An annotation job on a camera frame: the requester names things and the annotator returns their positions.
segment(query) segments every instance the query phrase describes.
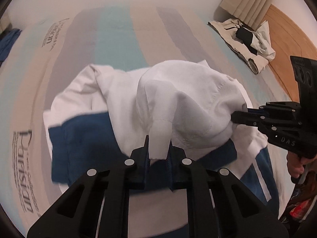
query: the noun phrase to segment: mattress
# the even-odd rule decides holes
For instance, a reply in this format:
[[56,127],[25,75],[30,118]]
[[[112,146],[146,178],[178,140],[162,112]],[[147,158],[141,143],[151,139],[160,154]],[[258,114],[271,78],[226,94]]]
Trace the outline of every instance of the mattress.
[[[109,0],[121,4],[114,6],[68,0],[66,8],[65,0],[53,0],[56,7],[52,0],[32,0],[39,9],[23,13],[28,5],[18,9],[21,1],[13,1],[10,16],[23,31],[0,70],[0,203],[24,235],[63,191],[51,180],[43,111],[87,64],[133,70],[171,59],[206,60],[243,84],[254,107],[289,100],[269,67],[254,75],[207,26],[210,12],[203,4],[208,0],[195,0],[193,7],[186,3],[194,0],[181,5],[176,0],[133,0],[130,5]],[[269,152],[285,204],[293,190],[286,152],[275,146]]]

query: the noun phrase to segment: wooden headboard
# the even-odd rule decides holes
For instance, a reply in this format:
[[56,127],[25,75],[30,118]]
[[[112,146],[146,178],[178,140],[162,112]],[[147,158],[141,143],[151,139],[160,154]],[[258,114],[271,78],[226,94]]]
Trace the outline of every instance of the wooden headboard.
[[299,102],[289,57],[295,55],[317,60],[317,49],[305,33],[274,5],[269,7],[264,20],[268,21],[272,48],[276,51],[276,57],[269,66],[289,97]]

